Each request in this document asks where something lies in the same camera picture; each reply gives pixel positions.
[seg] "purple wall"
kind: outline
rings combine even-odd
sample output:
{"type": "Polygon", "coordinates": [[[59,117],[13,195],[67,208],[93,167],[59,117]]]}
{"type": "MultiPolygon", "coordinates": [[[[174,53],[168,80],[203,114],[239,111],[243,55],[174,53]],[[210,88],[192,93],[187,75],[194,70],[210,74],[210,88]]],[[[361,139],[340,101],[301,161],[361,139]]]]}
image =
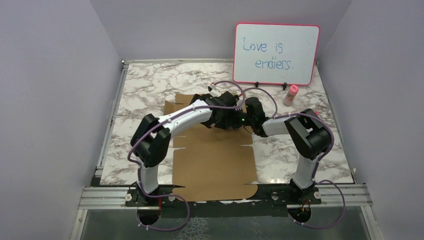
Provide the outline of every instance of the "purple wall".
{"type": "Polygon", "coordinates": [[[0,238],[68,239],[120,58],[89,0],[2,0],[0,33],[0,238]]]}
{"type": "Polygon", "coordinates": [[[91,0],[125,60],[232,59],[238,22],[316,24],[318,55],[351,0],[91,0]]]}
{"type": "Polygon", "coordinates": [[[424,236],[423,24],[423,0],[353,0],[319,63],[385,239],[424,236]]]}

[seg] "marble-patterned table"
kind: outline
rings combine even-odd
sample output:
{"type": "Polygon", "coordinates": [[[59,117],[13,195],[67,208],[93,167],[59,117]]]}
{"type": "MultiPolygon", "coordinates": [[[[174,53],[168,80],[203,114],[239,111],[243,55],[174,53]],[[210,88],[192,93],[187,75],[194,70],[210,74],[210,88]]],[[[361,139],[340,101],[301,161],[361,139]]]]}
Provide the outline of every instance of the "marble-patterned table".
{"type": "MultiPolygon", "coordinates": [[[[102,185],[129,185],[137,179],[137,165],[127,161],[130,139],[147,114],[163,115],[164,103],[174,101],[175,94],[207,93],[212,82],[232,79],[233,64],[218,63],[132,63],[123,86],[116,119],[113,126],[109,149],[105,156],[102,185]]],[[[252,85],[241,85],[242,88],[252,85]]],[[[323,158],[316,180],[328,179],[336,183],[352,183],[348,162],[340,141],[320,75],[314,67],[312,82],[300,87],[291,107],[283,104],[286,91],[281,86],[265,86],[278,104],[278,114],[295,113],[306,108],[318,115],[334,133],[334,147],[323,158]]],[[[218,85],[220,91],[237,89],[230,84],[218,85]]],[[[258,97],[267,116],[275,107],[271,99],[259,90],[248,91],[247,97],[258,97]]],[[[253,135],[253,151],[259,184],[288,183],[296,170],[299,153],[289,135],[262,138],[253,135]]],[[[159,184],[172,184],[173,152],[170,145],[165,160],[159,165],[159,184]]]]}

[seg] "whiteboard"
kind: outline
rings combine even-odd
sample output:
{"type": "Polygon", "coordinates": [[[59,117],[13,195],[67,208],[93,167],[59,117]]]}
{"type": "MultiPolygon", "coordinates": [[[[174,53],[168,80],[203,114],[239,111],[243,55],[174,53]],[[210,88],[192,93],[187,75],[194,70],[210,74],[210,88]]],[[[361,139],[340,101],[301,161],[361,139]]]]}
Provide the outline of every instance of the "whiteboard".
{"type": "Polygon", "coordinates": [[[308,85],[320,27],[239,23],[235,27],[232,79],[238,83],[308,85]]]}

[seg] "brown cardboard sheet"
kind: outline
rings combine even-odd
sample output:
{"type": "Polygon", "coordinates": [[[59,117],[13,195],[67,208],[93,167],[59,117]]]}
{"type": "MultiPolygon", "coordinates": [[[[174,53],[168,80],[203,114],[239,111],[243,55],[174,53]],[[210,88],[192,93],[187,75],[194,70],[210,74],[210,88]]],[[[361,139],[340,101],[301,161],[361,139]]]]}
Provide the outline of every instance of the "brown cardboard sheet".
{"type": "MultiPolygon", "coordinates": [[[[193,95],[177,94],[175,104],[165,102],[164,113],[186,107],[193,95]]],[[[251,146],[244,129],[222,130],[197,124],[173,138],[172,191],[187,201],[239,200],[253,196],[258,186],[251,146]]]]}

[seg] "pink bottle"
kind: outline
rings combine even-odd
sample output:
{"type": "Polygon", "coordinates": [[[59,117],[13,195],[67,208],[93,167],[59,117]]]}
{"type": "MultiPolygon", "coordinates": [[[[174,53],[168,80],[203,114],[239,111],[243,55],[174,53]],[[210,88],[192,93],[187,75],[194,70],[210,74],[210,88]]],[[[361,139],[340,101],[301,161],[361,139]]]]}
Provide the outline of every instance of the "pink bottle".
{"type": "Polygon", "coordinates": [[[298,92],[299,92],[299,87],[296,85],[291,85],[290,88],[288,89],[287,95],[284,97],[284,100],[283,100],[284,105],[291,106],[298,92]]]}

